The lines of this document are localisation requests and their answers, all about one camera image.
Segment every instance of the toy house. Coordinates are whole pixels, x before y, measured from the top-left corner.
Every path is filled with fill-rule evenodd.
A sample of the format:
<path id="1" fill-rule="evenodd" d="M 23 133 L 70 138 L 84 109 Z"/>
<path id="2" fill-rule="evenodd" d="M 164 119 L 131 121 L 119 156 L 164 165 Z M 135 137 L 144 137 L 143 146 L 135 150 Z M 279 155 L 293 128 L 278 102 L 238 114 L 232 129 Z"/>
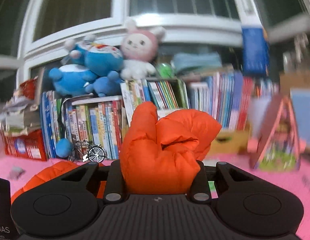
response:
<path id="1" fill-rule="evenodd" d="M 290 171 L 300 166 L 300 153 L 306 143 L 300 140 L 291 100 L 273 96 L 257 138 L 251 138 L 247 151 L 251 168 Z"/>

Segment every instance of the black strap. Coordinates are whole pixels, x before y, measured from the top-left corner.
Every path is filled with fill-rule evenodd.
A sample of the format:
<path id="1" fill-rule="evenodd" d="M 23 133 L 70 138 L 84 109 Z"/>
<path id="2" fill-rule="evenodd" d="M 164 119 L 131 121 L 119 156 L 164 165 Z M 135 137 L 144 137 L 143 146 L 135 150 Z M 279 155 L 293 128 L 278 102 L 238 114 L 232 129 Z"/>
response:
<path id="1" fill-rule="evenodd" d="M 69 97 L 62 97 L 61 98 L 61 106 L 63 106 L 65 99 L 69 98 Z M 62 107 L 60 108 L 60 112 L 58 113 L 57 122 L 58 122 L 59 127 L 60 127 L 60 139 L 64 139 L 66 137 L 66 127 L 63 124 L 63 112 L 61 111 L 61 109 L 62 109 Z"/>

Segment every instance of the orange puffer jacket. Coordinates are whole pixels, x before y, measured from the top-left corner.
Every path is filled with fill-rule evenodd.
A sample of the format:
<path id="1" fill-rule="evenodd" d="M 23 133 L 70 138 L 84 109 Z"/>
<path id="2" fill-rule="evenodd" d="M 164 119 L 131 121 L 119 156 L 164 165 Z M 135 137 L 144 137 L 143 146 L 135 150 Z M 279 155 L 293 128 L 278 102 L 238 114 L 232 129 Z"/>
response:
<path id="1" fill-rule="evenodd" d="M 158 121 L 151 102 L 139 105 L 120 153 L 128 191 L 137 194 L 182 194 L 190 188 L 199 165 L 221 125 L 209 114 L 193 109 L 175 111 Z M 78 165 L 60 161 L 35 175 L 12 196 L 54 179 Z M 106 182 L 97 197 L 102 198 Z"/>

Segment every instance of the pink floor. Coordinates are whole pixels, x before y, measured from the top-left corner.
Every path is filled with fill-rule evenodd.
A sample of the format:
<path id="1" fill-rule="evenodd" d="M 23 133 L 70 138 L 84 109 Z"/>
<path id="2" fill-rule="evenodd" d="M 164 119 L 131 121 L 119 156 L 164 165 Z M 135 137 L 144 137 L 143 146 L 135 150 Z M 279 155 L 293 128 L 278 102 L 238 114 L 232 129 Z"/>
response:
<path id="1" fill-rule="evenodd" d="M 266 173 L 250 170 L 246 156 L 218 155 L 214 159 L 231 163 L 298 196 L 304 205 L 304 218 L 297 234 L 302 240 L 310 240 L 310 165 L 308 163 L 302 163 L 299 172 Z M 40 162 L 5 156 L 0 138 L 0 178 L 7 179 L 13 166 L 21 167 L 26 171 L 17 181 L 10 181 L 11 194 L 21 188 L 36 173 L 58 161 L 51 159 L 47 162 Z M 105 161 L 104 164 L 109 165 L 110 161 Z"/>

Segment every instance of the yellow wooden box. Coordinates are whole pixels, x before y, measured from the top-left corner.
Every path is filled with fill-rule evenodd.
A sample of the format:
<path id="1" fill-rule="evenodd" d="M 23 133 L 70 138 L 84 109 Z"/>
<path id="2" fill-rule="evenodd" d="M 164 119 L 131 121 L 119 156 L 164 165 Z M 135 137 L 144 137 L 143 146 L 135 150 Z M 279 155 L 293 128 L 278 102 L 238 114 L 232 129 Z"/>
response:
<path id="1" fill-rule="evenodd" d="M 234 154 L 246 151 L 250 132 L 251 129 L 249 124 L 247 124 L 242 131 L 221 130 L 212 142 L 207 155 L 222 153 Z"/>

